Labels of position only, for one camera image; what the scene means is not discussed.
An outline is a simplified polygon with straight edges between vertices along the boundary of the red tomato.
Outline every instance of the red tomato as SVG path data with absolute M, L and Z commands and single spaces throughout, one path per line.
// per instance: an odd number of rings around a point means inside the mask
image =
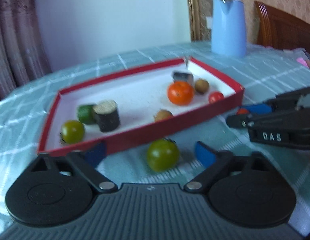
M 249 111 L 246 108 L 240 108 L 236 114 L 249 114 Z
M 224 98 L 224 95 L 221 92 L 216 91 L 216 92 L 213 92 L 209 95 L 208 101 L 211 104 L 211 103 L 215 103 L 219 100 L 222 100 L 223 98 Z
M 186 106 L 193 100 L 194 88 L 185 81 L 177 81 L 168 87 L 167 97 L 175 105 Z

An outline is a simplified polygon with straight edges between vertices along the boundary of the green cucumber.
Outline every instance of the green cucumber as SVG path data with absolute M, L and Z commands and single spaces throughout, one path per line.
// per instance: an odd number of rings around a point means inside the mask
M 93 106 L 95 105 L 82 105 L 77 107 L 77 118 L 83 124 L 96 123 L 93 116 Z

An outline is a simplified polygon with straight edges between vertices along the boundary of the green tomato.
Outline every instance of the green tomato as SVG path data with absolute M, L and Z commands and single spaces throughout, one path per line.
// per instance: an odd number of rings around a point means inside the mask
M 156 172 L 165 171 L 173 168 L 180 152 L 175 142 L 166 139 L 160 139 L 151 143 L 147 150 L 148 166 Z
M 61 128 L 61 139 L 67 144 L 78 143 L 85 135 L 84 125 L 76 120 L 65 122 Z

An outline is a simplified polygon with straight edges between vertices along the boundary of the silver screw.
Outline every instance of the silver screw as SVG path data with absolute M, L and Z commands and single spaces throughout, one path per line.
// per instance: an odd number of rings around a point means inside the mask
M 197 181 L 191 181 L 186 184 L 186 187 L 190 190 L 196 190 L 196 189 L 200 189 L 202 187 L 202 184 Z
M 99 184 L 100 189 L 108 190 L 115 187 L 115 184 L 111 181 L 104 181 Z

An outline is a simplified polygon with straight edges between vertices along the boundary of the wooden headboard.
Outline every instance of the wooden headboard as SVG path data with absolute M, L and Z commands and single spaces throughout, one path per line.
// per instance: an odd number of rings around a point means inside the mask
M 284 11 L 255 1 L 260 18 L 257 44 L 275 49 L 305 48 L 310 53 L 310 24 Z

